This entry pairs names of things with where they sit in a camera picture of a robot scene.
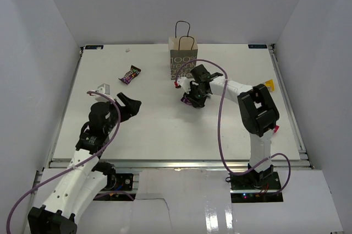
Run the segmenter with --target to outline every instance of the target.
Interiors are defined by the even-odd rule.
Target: wire
[[[265,188],[265,191],[263,193],[261,193],[260,195],[265,195],[269,190],[269,184],[267,183],[266,184],[266,188]]]
[[[100,95],[102,97],[104,97],[105,99],[107,99],[109,102],[111,102],[113,104],[113,106],[116,108],[117,110],[117,115],[118,115],[118,119],[117,119],[117,125],[116,125],[116,129],[115,132],[113,133],[113,135],[111,136],[111,139],[99,150],[97,151],[97,153],[93,154],[92,156],[90,156],[89,158],[87,158],[86,160],[80,162],[79,164],[76,165],[76,167],[82,166],[83,164],[89,162],[90,160],[92,160],[94,157],[100,156],[105,149],[110,145],[110,143],[114,140],[114,138],[116,137],[117,131],[119,130],[120,127],[120,122],[121,122],[121,112],[120,109],[118,108],[118,106],[116,105],[115,101],[112,100],[110,97],[104,95],[104,94],[100,94],[99,92],[95,92],[95,91],[88,91],[87,94],[89,95]],[[7,217],[7,221],[6,221],[6,233],[7,234],[11,234],[11,230],[10,230],[10,223],[11,223],[11,218],[13,213],[15,212],[15,209],[17,208],[17,206],[22,202],[23,199],[25,199],[29,194],[33,193],[35,190],[37,190],[38,188],[42,187],[43,185],[51,182],[52,180],[55,180],[56,178],[65,175],[66,173],[72,171],[74,168],[68,168],[67,170],[58,173],[57,175],[49,178],[48,180],[37,184],[36,186],[34,186],[32,189],[30,189],[29,191],[27,191],[24,195],[22,195],[17,201],[16,203],[13,205],[13,207],[10,210],[10,213]]]
[[[104,188],[103,190],[111,190],[112,188],[114,188],[115,187],[115,185],[116,185],[116,183],[117,183],[117,179],[116,179],[116,176],[114,176],[115,177],[115,182],[114,182],[114,184],[110,187],[110,188]]]
[[[256,193],[255,196],[256,196],[256,197],[259,197],[260,194],[263,192],[263,190],[264,190],[264,188],[262,188],[259,193]]]
[[[106,192],[100,195],[97,195],[93,200],[96,200],[98,198],[104,197],[105,195],[108,194],[125,194],[127,195],[132,201],[134,201],[134,198],[132,197],[132,195],[130,195],[129,193],[125,192],[125,191],[111,191],[111,192]]]
[[[121,184],[118,188],[116,188],[114,191],[119,191],[122,188],[123,184]]]
[[[261,165],[262,163],[266,162],[267,160],[269,159],[272,159],[278,155],[281,155],[283,156],[287,163],[288,163],[288,176],[287,176],[287,180],[285,182],[285,184],[283,185],[283,187],[281,187],[281,189],[273,194],[278,194],[280,193],[283,189],[285,189],[285,187],[287,186],[289,180],[290,180],[290,177],[291,177],[291,163],[290,163],[290,160],[287,158],[286,155],[284,155],[283,153],[275,153],[273,154],[272,156],[270,157],[267,157],[267,158],[264,158],[263,160],[261,160],[260,162],[258,162],[256,165],[254,165],[253,167],[251,167],[250,169],[244,171],[244,172],[233,172],[231,171],[231,169],[229,168],[229,166],[227,166],[226,164],[226,161],[225,161],[225,158],[224,158],[224,154],[222,152],[222,145],[221,145],[221,113],[222,113],[222,106],[223,106],[223,103],[224,103],[224,99],[225,99],[225,94],[226,94],[226,88],[227,88],[227,82],[228,82],[228,76],[227,76],[227,73],[226,71],[220,67],[219,65],[217,65],[216,63],[214,62],[211,62],[211,61],[208,61],[206,59],[197,59],[197,60],[193,60],[193,61],[188,61],[186,63],[184,63],[176,72],[176,75],[175,75],[175,82],[177,82],[177,77],[179,75],[179,72],[181,71],[181,69],[188,63],[191,63],[191,62],[194,62],[194,61],[199,61],[199,62],[207,62],[207,63],[210,63],[212,65],[214,65],[215,67],[219,68],[224,76],[225,76],[225,83],[224,83],[224,89],[222,91],[222,95],[221,95],[221,99],[220,99],[220,106],[219,106],[219,113],[218,113],[218,127],[217,127],[217,134],[218,134],[218,145],[219,145],[219,153],[220,153],[220,158],[221,158],[221,161],[225,167],[225,169],[231,174],[231,175],[235,175],[235,176],[242,176],[242,175],[246,175],[247,173],[253,171],[256,167],[258,167],[259,165]]]

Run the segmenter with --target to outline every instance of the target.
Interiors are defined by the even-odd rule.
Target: brown paper bag
[[[198,45],[194,37],[189,36],[191,26],[188,22],[188,32],[186,36],[177,37],[177,24],[175,26],[175,37],[169,37],[169,54],[170,54],[170,74],[171,79],[175,80],[176,73],[181,66],[188,62],[179,72],[178,77],[192,78],[191,70],[196,66],[196,59],[198,55]]]

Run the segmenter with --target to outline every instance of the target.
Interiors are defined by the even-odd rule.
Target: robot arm
[[[220,73],[210,74],[201,64],[191,70],[194,80],[181,77],[176,88],[183,88],[182,101],[193,107],[204,107],[211,95],[222,95],[226,79]],[[263,84],[249,86],[227,81],[225,98],[239,105],[243,125],[250,133],[251,157],[248,167],[270,157],[271,137],[279,119],[279,112]],[[251,172],[256,183],[271,175],[273,165],[267,160]]]
[[[110,97],[106,84],[101,85],[97,92]],[[117,96],[125,105],[121,106],[111,99],[120,110],[120,122],[138,113],[140,101],[132,100],[122,93]],[[82,126],[76,150],[67,168],[74,169],[61,178],[41,208],[33,207],[28,214],[32,234],[75,234],[81,215],[96,194],[109,183],[111,174],[115,173],[111,164],[99,162],[100,156],[76,167],[103,148],[118,122],[115,106],[100,96],[96,100],[99,102],[91,106],[89,121]]]

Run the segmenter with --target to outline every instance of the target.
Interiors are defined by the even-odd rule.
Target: white table
[[[199,44],[198,58],[216,62],[231,79],[243,84],[257,85],[274,80],[276,90],[271,95],[280,113],[277,122],[280,129],[273,136],[271,152],[299,160],[298,146],[268,49]],[[125,85],[118,78],[123,77],[131,65],[142,71]],[[218,71],[210,64],[205,66],[211,73]],[[71,159],[80,128],[88,120],[90,106],[95,102],[86,92],[106,83],[111,86],[113,97],[123,92],[131,99],[142,101],[142,105],[137,116],[121,124],[116,140],[102,159],[219,160],[216,129],[220,97],[212,96],[201,109],[187,106],[180,102],[183,92],[174,88],[169,70],[166,44],[104,45],[102,50],[85,50],[53,159]],[[225,158],[248,160],[249,134],[241,122],[238,105],[231,101],[225,100],[221,131]]]

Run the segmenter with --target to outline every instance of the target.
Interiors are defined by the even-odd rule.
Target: purple wrapper
[[[185,98],[185,97],[182,97],[182,98],[181,98],[181,102],[183,102],[183,103],[185,103],[186,105],[189,105],[189,106],[192,105],[191,101],[189,101],[189,100],[188,100],[187,98]]]
[[[134,78],[140,74],[142,70],[131,65],[131,69],[123,76],[122,78],[119,78],[120,81],[122,81],[124,84],[129,84]]]

